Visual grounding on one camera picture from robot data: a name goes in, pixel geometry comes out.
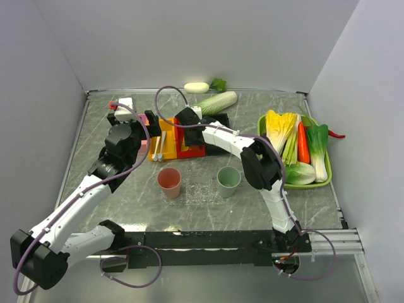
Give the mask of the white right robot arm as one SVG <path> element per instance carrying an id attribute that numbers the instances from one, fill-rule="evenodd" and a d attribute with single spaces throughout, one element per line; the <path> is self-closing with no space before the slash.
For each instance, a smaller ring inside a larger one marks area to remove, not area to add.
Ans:
<path id="1" fill-rule="evenodd" d="M 244 177 L 260 192 L 271 215 L 278 252 L 312 251 L 309 234 L 302 231 L 286 197 L 285 166 L 268 139 L 242 134 L 211 117 L 199 117 L 190 107 L 175 118 L 175 126 L 184 129 L 193 140 L 217 146 L 241 160 Z"/>

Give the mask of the mint green plastic cup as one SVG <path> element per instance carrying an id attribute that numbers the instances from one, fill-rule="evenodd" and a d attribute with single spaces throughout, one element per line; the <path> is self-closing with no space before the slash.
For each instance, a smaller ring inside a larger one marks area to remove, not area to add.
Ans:
<path id="1" fill-rule="evenodd" d="M 241 174 L 235 167 L 222 167 L 217 173 L 217 182 L 219 195 L 229 198 L 240 184 Z"/>

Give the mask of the clear textured acrylic tray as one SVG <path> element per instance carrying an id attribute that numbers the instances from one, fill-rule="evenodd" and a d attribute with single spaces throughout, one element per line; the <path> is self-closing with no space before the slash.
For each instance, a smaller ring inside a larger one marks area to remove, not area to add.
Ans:
<path id="1" fill-rule="evenodd" d="M 191 177 L 182 180 L 181 192 L 177 198 L 183 205 L 223 205 L 228 202 L 218 193 L 214 177 Z"/>

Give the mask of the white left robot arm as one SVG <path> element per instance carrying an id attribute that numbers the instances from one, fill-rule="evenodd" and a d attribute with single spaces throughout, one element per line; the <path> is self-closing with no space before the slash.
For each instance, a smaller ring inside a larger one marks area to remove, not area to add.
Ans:
<path id="1" fill-rule="evenodd" d="M 93 230 L 70 238 L 76 226 L 93 209 L 112 195 L 137 167 L 141 142 L 161 133 L 156 115 L 145 111 L 148 123 L 130 114 L 120 121 L 109 114 L 110 129 L 97 160 L 79 186 L 45 220 L 29 232 L 17 230 L 10 239 L 11 258 L 19 274 L 29 278 L 35 287 L 48 290 L 65 275 L 68 268 L 87 256 L 107 250 L 119 253 L 125 245 L 125 230 L 104 220 Z"/>

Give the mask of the pink plastic cup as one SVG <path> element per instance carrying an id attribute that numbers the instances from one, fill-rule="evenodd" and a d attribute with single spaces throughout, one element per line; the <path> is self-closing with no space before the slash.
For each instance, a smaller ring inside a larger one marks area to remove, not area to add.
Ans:
<path id="1" fill-rule="evenodd" d="M 162 169 L 157 176 L 157 182 L 168 199 L 175 199 L 180 195 L 182 177 L 177 169 Z"/>

